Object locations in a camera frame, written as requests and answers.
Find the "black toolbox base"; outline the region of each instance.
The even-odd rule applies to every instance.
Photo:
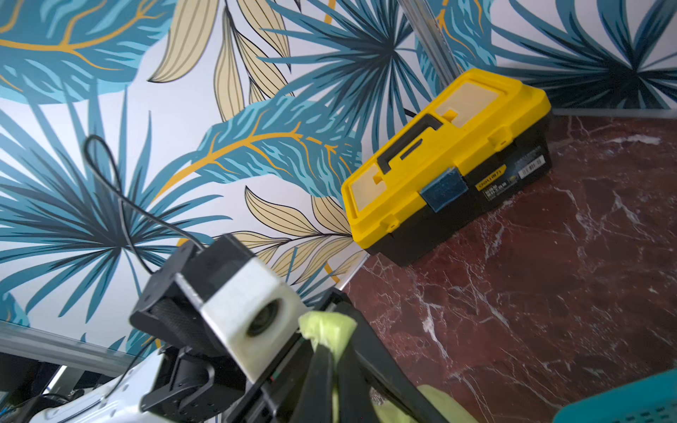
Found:
[[[548,128],[549,116],[539,120],[515,140],[504,151],[494,154],[482,162],[464,177],[468,190],[450,204],[435,213],[430,206],[425,206],[403,222],[393,233],[389,233],[374,245],[367,248],[369,254],[380,252],[396,265],[405,267],[432,251],[436,246],[445,242],[459,229],[495,208],[527,185],[545,175],[552,168],[552,161],[548,153],[545,133]],[[508,181],[515,178],[522,169],[524,160],[531,162],[531,157],[543,156],[545,162],[516,183]],[[506,165],[506,170],[500,178],[478,191],[475,184],[488,175]],[[503,190],[492,196],[489,188],[507,185]]]

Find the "teal plastic basket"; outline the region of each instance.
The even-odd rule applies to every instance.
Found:
[[[553,423],[677,423],[677,370],[568,405]]]

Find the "camera lens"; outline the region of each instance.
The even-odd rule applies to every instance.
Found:
[[[249,329],[247,329],[247,334],[249,336],[260,335],[268,329],[268,327],[273,323],[275,317],[278,315],[280,310],[279,300],[273,300],[270,303],[266,304],[264,308],[254,317]]]

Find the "toolbox label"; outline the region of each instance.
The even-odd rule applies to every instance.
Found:
[[[480,183],[475,185],[475,188],[477,188],[477,191],[484,190],[490,183],[494,182],[499,177],[503,176],[503,174],[506,172],[506,169],[507,169],[507,166],[504,164],[500,168],[493,171],[491,173],[491,175],[487,176]]]
[[[506,179],[501,183],[497,183],[495,185],[488,187],[486,190],[484,190],[484,196],[487,198],[487,200],[491,201],[497,196],[499,196],[503,191],[507,190],[508,188],[516,184],[518,180],[519,179],[517,179],[517,177],[513,175],[512,177]]]
[[[520,179],[526,178],[532,172],[534,172],[536,169],[540,168],[544,164],[546,164],[546,159],[543,158],[543,154],[541,154],[534,161],[524,166],[522,170],[518,172]]]

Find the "toolbox lid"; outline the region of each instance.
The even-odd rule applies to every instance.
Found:
[[[468,70],[343,183],[353,239],[371,247],[425,207],[423,196],[434,194],[438,210],[453,201],[453,178],[462,181],[549,111],[543,90]],[[440,181],[450,186],[443,198]]]

